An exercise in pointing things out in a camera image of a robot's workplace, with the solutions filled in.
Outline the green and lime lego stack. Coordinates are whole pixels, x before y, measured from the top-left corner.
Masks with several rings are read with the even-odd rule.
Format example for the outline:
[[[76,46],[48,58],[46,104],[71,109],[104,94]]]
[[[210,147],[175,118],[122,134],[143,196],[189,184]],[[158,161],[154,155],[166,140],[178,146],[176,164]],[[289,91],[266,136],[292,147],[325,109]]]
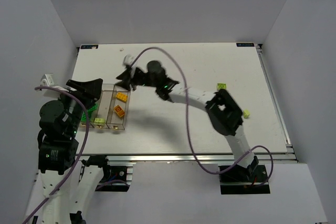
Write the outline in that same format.
[[[95,118],[95,119],[94,119],[94,123],[98,123],[98,124],[102,123],[102,124],[104,124],[105,122],[106,122],[106,121],[105,121],[104,118]]]

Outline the pale yellow small lego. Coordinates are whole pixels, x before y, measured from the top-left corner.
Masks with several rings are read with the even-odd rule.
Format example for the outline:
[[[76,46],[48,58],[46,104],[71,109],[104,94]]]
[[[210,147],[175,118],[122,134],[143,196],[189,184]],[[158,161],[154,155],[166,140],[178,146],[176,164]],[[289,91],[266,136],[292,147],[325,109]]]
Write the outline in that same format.
[[[243,117],[244,117],[245,119],[248,119],[248,118],[250,117],[250,111],[249,111],[249,110],[244,110],[244,111],[243,111]]]

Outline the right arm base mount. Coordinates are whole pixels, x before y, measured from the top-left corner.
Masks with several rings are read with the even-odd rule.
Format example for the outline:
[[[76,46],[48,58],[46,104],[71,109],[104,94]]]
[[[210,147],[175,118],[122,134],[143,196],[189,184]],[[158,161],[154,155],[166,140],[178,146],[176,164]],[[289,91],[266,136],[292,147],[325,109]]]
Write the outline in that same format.
[[[239,174],[236,168],[219,175],[222,195],[270,194],[268,182],[260,185],[268,177],[265,165],[258,165],[251,177]]]

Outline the green 2x4 lego brick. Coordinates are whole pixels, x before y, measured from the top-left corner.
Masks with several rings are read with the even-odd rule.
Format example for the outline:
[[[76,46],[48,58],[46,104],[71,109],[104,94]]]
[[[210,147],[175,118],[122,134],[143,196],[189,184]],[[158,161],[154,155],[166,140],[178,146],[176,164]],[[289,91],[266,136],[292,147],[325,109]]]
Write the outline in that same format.
[[[97,108],[98,108],[98,104],[95,103],[94,106],[92,106],[91,108],[87,110],[89,120],[91,120],[92,114],[94,111],[97,110]],[[86,114],[83,112],[81,116],[81,123],[85,123],[85,122],[86,122]]]

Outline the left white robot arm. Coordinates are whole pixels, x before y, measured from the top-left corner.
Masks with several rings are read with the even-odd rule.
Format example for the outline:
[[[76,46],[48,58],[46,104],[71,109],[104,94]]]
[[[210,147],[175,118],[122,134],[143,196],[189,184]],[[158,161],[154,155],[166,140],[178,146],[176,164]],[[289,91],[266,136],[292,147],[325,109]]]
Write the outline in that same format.
[[[43,183],[42,223],[86,223],[85,212],[98,183],[103,179],[107,158],[90,156],[83,160],[86,167],[75,192],[70,192],[70,176],[83,148],[76,140],[81,117],[99,100],[102,79],[87,82],[68,80],[67,88],[41,85],[58,92],[57,99],[45,103],[40,111],[38,134],[38,170]]]

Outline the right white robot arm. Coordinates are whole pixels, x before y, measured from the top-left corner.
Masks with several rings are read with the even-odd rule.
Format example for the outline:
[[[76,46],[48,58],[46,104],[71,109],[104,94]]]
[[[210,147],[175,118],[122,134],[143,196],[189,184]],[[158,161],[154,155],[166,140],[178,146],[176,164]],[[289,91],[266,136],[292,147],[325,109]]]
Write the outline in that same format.
[[[258,159],[250,150],[243,128],[243,111],[225,90],[216,92],[188,88],[166,75],[161,63],[152,60],[147,64],[147,72],[136,67],[132,58],[125,57],[125,71],[117,76],[117,86],[128,91],[138,86],[155,88],[155,93],[163,101],[189,104],[207,113],[214,130],[224,136],[237,165],[233,170],[242,176],[254,173]]]

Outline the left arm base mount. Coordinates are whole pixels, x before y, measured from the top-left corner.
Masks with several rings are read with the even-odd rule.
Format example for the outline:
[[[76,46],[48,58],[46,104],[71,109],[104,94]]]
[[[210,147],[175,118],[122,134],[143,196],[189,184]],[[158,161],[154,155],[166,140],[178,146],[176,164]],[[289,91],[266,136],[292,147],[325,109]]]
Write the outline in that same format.
[[[114,161],[111,156],[103,167],[103,178],[99,181],[96,191],[126,193],[131,185],[133,164]]]

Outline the large orange lego brick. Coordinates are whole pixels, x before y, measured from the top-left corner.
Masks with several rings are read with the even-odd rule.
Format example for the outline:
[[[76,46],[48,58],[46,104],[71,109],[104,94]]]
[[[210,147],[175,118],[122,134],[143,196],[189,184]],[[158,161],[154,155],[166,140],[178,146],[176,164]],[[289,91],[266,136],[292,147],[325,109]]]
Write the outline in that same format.
[[[125,115],[125,111],[122,107],[120,107],[119,105],[116,105],[114,108],[113,108],[114,112],[116,113],[116,115],[119,117],[119,118],[123,118],[124,115]]]

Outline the orange and green lego stack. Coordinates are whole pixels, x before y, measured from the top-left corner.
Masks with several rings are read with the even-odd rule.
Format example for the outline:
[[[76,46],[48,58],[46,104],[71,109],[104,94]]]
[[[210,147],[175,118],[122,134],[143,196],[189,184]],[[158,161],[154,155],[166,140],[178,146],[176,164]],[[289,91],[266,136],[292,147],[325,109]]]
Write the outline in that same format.
[[[115,98],[119,101],[126,103],[128,100],[128,95],[123,92],[117,92],[117,94],[115,95]]]

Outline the lime upside-down lego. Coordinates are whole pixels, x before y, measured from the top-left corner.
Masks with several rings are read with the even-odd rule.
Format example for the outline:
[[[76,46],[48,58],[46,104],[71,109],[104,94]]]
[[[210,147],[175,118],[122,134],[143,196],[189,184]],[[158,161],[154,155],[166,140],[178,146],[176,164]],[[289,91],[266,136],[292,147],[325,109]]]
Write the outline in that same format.
[[[227,85],[225,83],[218,83],[216,85],[216,90],[219,91],[220,89],[226,89]]]

